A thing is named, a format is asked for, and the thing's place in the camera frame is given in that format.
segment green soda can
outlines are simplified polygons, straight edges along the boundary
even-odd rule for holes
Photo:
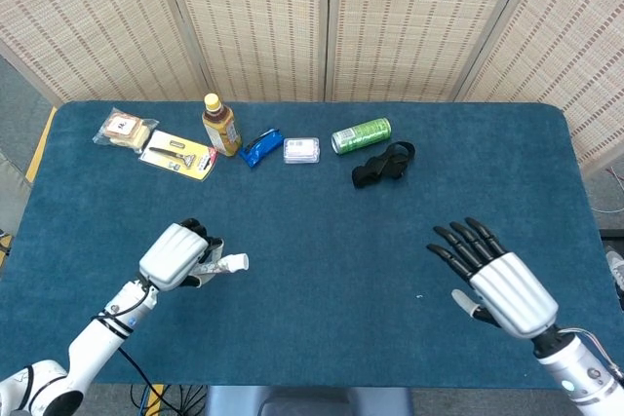
[[[364,122],[359,126],[350,127],[331,135],[331,147],[338,155],[372,145],[390,138],[392,128],[388,119],[381,118]]]

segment black velcro strap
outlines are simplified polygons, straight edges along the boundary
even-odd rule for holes
[[[353,185],[361,189],[367,185],[375,184],[382,176],[398,179],[408,167],[408,163],[416,154],[416,149],[411,143],[397,141],[386,148],[379,156],[373,156],[363,166],[357,166],[351,172]]]

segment white robotic arm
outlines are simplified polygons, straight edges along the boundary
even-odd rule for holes
[[[508,252],[491,231],[473,218],[472,228],[453,222],[458,233],[437,226],[434,231],[454,249],[429,245],[483,302],[473,302],[456,289],[455,302],[474,319],[501,327],[516,338],[530,339],[540,364],[562,386],[571,401],[586,416],[624,415],[624,374],[610,359],[596,337],[581,328],[559,329],[555,325],[558,304],[527,265]],[[608,369],[581,342],[583,333],[595,343]]]
[[[246,254],[221,258],[222,251],[223,240],[207,237],[197,220],[172,224],[141,258],[139,279],[125,284],[69,345],[69,372],[42,360],[0,382],[0,416],[74,414],[104,365],[156,306],[159,291],[200,287],[215,274],[249,268]]]

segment beige woven panel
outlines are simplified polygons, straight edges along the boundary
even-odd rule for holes
[[[583,167],[624,139],[623,56],[624,0],[522,0],[466,99],[560,107]]]
[[[165,0],[0,0],[0,12],[0,40],[62,101],[204,91]]]
[[[322,98],[320,0],[184,2],[217,91],[225,99]]]
[[[449,99],[497,1],[339,0],[332,99]]]

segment blue tablecloth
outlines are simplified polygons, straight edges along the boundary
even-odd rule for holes
[[[269,127],[318,136],[321,162],[250,170],[219,157],[204,182],[92,136],[111,107],[207,142],[202,104],[74,102],[57,114],[0,282],[0,375],[66,365],[71,340],[134,277],[172,222],[194,216],[248,272],[159,296],[125,345],[154,381],[227,385],[554,386],[531,344],[471,321],[467,289],[428,252],[431,228],[471,215],[516,251],[561,305],[624,360],[624,320],[567,136],[542,104],[263,103],[233,108],[245,141]],[[415,144],[401,180],[356,190],[351,170],[388,142],[344,156],[332,132],[387,117]],[[100,382],[136,382],[115,357]]]

